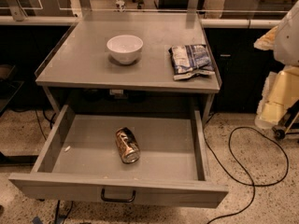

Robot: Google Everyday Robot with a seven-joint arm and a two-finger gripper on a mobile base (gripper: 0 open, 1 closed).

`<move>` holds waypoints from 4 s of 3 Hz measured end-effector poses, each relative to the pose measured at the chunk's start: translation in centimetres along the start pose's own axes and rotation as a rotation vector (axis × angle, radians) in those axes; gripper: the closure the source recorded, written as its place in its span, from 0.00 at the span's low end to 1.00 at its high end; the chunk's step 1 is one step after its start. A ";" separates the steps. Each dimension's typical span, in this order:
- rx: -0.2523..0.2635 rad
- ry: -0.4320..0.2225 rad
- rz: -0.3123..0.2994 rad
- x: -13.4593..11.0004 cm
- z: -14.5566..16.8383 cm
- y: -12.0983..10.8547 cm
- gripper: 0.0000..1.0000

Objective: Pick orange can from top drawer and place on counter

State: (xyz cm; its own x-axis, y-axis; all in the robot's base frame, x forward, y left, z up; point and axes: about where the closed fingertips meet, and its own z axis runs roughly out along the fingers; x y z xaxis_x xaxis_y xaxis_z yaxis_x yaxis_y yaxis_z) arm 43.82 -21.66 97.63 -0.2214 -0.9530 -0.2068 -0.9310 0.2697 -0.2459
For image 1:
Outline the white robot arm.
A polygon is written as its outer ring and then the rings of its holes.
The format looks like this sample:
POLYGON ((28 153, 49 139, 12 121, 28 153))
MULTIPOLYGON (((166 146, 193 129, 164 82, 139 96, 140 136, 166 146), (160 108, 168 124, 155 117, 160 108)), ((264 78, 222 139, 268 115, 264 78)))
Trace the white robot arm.
POLYGON ((255 125, 271 129, 299 100, 299 2, 254 47, 273 50, 275 60, 284 65, 278 73, 269 73, 256 111, 255 125))

